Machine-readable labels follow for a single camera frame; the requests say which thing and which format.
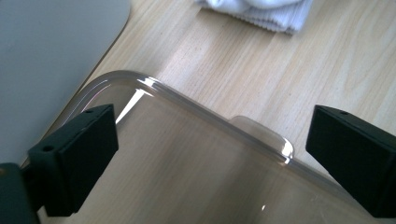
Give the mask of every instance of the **transparent plastic tray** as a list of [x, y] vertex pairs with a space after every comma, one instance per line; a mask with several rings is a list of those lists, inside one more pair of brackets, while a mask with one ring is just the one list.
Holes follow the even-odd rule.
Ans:
[[40, 210], [43, 223], [395, 223], [294, 160], [285, 139], [253, 136], [247, 119], [234, 119], [238, 128], [134, 72], [90, 83], [53, 130], [104, 104], [115, 106], [119, 151], [78, 213]]

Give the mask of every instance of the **folded white towel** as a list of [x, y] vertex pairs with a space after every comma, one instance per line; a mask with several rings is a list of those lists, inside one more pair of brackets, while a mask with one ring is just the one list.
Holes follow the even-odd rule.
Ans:
[[194, 0], [201, 7], [212, 8], [274, 32], [299, 32], [313, 0]]

